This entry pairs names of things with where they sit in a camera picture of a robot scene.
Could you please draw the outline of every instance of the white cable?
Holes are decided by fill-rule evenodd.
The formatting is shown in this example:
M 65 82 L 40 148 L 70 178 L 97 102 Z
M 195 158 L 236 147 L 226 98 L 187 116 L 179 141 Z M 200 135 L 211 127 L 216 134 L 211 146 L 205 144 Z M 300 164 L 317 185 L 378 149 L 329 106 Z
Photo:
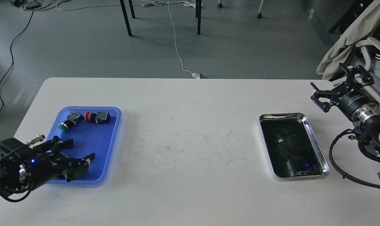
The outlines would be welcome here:
M 176 31 L 174 29 L 174 24 L 173 24 L 173 20 L 172 20 L 172 15 L 170 13 L 170 8 L 169 8 L 169 0 L 167 1 L 168 4 L 167 4 L 167 9 L 169 10 L 169 16 L 170 16 L 170 21 L 172 22 L 172 26 L 173 26 L 173 34 L 174 34 L 174 48 L 176 49 L 176 54 L 177 54 L 177 57 L 179 58 L 179 60 L 181 61 L 181 67 L 183 69 L 184 72 L 189 72 L 191 73 L 193 76 L 194 76 L 194 73 L 190 72 L 189 70 L 184 70 L 184 63 L 183 63 L 183 60 L 181 60 L 180 56 L 179 56 L 179 53 L 177 52 L 177 44 L 176 44 Z
M 192 0 L 193 3 L 190 3 L 189 1 L 179 1 L 179 2 L 164 2 L 164 1 L 148 1 L 148 0 L 141 0 L 142 2 L 146 2 L 146 3 L 142 3 L 141 6 L 142 7 L 149 7 L 149 6 L 163 6 L 163 5 L 173 5 L 173 4 L 179 4 L 179 3 L 183 3 L 184 6 L 186 7 L 193 7 L 195 8 L 195 0 Z

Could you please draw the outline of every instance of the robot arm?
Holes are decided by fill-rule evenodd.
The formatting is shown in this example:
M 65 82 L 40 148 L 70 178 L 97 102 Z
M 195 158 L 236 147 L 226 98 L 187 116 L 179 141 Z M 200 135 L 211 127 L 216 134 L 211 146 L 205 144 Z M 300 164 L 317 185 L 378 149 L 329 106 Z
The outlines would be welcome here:
M 63 141 L 58 136 L 33 148 L 29 147 L 44 138 L 40 135 L 26 144 L 15 138 L 0 141 L 0 196 L 7 201 L 22 201 L 31 191 L 57 176 L 63 176 L 67 182 L 71 182 L 88 172 L 95 153 L 82 159 L 69 158 L 60 151 L 72 148 L 74 141 Z M 9 198 L 12 194 L 25 192 L 20 199 Z
M 363 86 L 374 83 L 372 76 L 362 66 L 340 66 L 347 73 L 346 81 L 332 90 L 319 90 L 311 83 L 316 90 L 311 99 L 324 112 L 336 106 L 350 121 L 361 121 L 360 126 L 353 130 L 359 150 L 369 159 L 380 162 L 380 114 L 375 113 L 378 102 L 363 90 Z M 356 74 L 362 75 L 364 85 L 354 81 Z M 330 103 L 321 102 L 319 98 L 327 98 Z

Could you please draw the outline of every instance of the table leg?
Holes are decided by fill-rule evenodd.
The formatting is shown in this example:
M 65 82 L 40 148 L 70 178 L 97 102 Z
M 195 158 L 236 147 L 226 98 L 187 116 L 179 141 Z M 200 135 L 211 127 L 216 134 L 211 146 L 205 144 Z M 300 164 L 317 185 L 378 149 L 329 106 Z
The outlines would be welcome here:
M 124 21 L 126 22 L 128 36 L 132 36 L 133 34 L 131 34 L 130 23 L 128 23 L 127 11 L 126 11 L 126 7 L 124 6 L 124 0 L 120 0 L 120 5 L 121 5 L 121 10 L 123 10 L 123 16 L 124 16 Z
M 198 0 L 198 26 L 197 26 L 197 34 L 199 35 L 201 32 L 201 5 L 202 5 L 202 0 Z
M 132 17 L 133 19 L 135 19 L 136 16 L 135 16 L 135 14 L 134 14 L 133 1 L 132 1 L 132 0 L 128 0 L 128 4 L 130 5 L 131 17 Z

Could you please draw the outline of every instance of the blue tray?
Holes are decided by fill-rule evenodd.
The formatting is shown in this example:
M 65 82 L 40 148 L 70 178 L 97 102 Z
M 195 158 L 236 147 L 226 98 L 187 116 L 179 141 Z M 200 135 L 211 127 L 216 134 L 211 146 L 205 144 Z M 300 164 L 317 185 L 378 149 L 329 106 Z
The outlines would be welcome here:
M 109 124 L 87 123 L 82 120 L 67 132 L 61 131 L 57 125 L 66 120 L 66 117 L 75 110 L 81 113 L 83 117 L 87 111 L 91 113 L 108 111 L 110 114 Z M 101 182 L 108 170 L 120 117 L 121 111 L 116 107 L 69 106 L 61 109 L 47 136 L 47 140 L 52 140 L 53 136 L 58 136 L 61 140 L 72 138 L 74 139 L 74 147 L 62 150 L 63 154 L 70 158 L 80 159 L 95 153 L 95 160 L 91 161 L 88 173 L 77 180 L 66 182 L 65 179 L 55 178 L 49 184 L 95 185 Z

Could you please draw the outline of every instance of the cable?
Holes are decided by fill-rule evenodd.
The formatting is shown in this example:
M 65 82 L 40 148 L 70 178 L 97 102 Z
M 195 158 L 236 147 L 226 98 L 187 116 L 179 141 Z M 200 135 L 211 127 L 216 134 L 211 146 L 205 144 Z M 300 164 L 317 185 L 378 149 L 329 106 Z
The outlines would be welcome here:
M 9 73 L 9 71 L 11 70 L 11 68 L 14 66 L 14 56 L 13 56 L 13 52 L 12 52 L 12 46 L 13 46 L 13 43 L 14 41 L 27 29 L 29 23 L 31 22 L 31 19 L 32 19 L 32 15 L 34 14 L 34 10 L 32 11 L 31 13 L 31 17 L 29 18 L 29 21 L 27 23 L 27 26 L 25 26 L 25 28 L 17 35 L 15 36 L 15 38 L 13 39 L 12 43 L 10 44 L 10 53 L 11 53 L 11 56 L 12 56 L 12 64 L 9 68 L 9 70 L 7 70 L 7 72 L 4 74 L 4 76 L 2 77 L 2 79 L 0 80 L 0 85 L 2 84 L 2 81 L 3 79 L 6 77 L 6 75 Z M 4 101 L 2 99 L 2 96 L 0 95 L 0 101 L 2 102 L 2 107 L 0 108 L 0 112 L 2 111 L 3 107 L 4 107 Z
M 170 16 L 170 21 L 172 22 L 172 26 L 173 26 L 173 34 L 174 34 L 174 48 L 176 49 L 176 54 L 177 54 L 177 57 L 179 58 L 179 60 L 181 61 L 181 67 L 183 69 L 184 72 L 189 72 L 191 73 L 192 75 L 194 75 L 194 73 L 192 73 L 191 71 L 189 70 L 184 70 L 184 63 L 183 63 L 183 60 L 181 60 L 180 56 L 179 56 L 179 53 L 177 52 L 177 44 L 176 44 L 176 31 L 174 29 L 174 24 L 173 24 L 173 20 L 172 20 L 172 14 L 170 13 L 170 8 L 169 8 L 169 0 L 167 1 L 168 4 L 167 4 L 167 9 L 169 10 L 169 16 Z
M 195 0 L 192 0 L 194 3 L 190 3 L 189 1 L 179 1 L 179 2 L 172 2 L 170 3 L 169 1 L 167 2 L 164 2 L 164 1 L 148 1 L 148 0 L 141 0 L 142 2 L 145 2 L 145 3 L 141 3 L 141 4 L 133 4 L 133 6 L 142 6 L 142 7 L 150 7 L 150 6 L 163 6 L 163 5 L 171 5 L 171 4 L 179 4 L 179 3 L 183 3 L 184 6 L 186 7 L 193 7 L 195 8 Z M 63 0 L 59 0 L 57 6 L 62 3 Z M 86 6 L 86 7 L 81 7 L 81 8 L 73 8 L 73 9 L 61 9 L 59 7 L 56 8 L 58 10 L 63 10 L 63 11 L 71 11 L 71 10 L 79 10 L 79 9 L 85 9 L 85 8 L 95 8 L 95 7 L 106 7 L 106 6 L 121 6 L 121 5 L 101 5 L 101 6 Z
M 9 202 L 21 202 L 22 200 L 24 200 L 26 197 L 29 196 L 29 194 L 31 194 L 31 190 L 28 190 L 28 192 L 20 199 L 10 199 L 9 197 L 5 196 L 1 191 L 0 191 L 0 196 L 2 198 L 4 198 L 5 200 L 9 201 Z
M 361 180 L 361 179 L 358 179 L 354 176 L 351 176 L 350 174 L 346 173 L 344 170 L 342 170 L 336 163 L 335 163 L 335 160 L 332 156 L 332 149 L 334 148 L 335 144 L 337 143 L 337 141 L 344 135 L 346 134 L 354 134 L 354 135 L 358 135 L 357 133 L 353 132 L 353 130 L 351 129 L 347 129 L 345 131 L 343 131 L 342 133 L 340 133 L 339 135 L 336 136 L 336 138 L 332 141 L 331 143 L 331 146 L 329 147 L 329 161 L 331 162 L 332 166 L 335 168 L 335 170 L 340 173 L 342 175 L 342 178 L 343 179 L 349 179 L 355 183 L 358 183 L 358 184 L 361 184 L 361 185 L 364 185 L 364 186 L 370 186 L 370 187 L 375 187 L 375 188 L 378 188 L 380 189 L 380 185 L 377 185 L 377 184 L 373 184 L 373 183 L 369 183 L 369 182 L 366 182 L 364 180 Z
M 56 4 L 56 8 L 58 10 L 63 10 L 63 11 L 71 11 L 71 10 L 78 10 L 78 9 L 84 9 L 84 8 L 95 8 L 95 7 L 105 7 L 105 6 L 121 6 L 121 5 L 104 5 L 104 6 L 86 6 L 86 7 L 81 7 L 81 8 L 74 8 L 74 9 L 62 9 L 57 7 L 63 0 L 59 0 L 58 3 Z

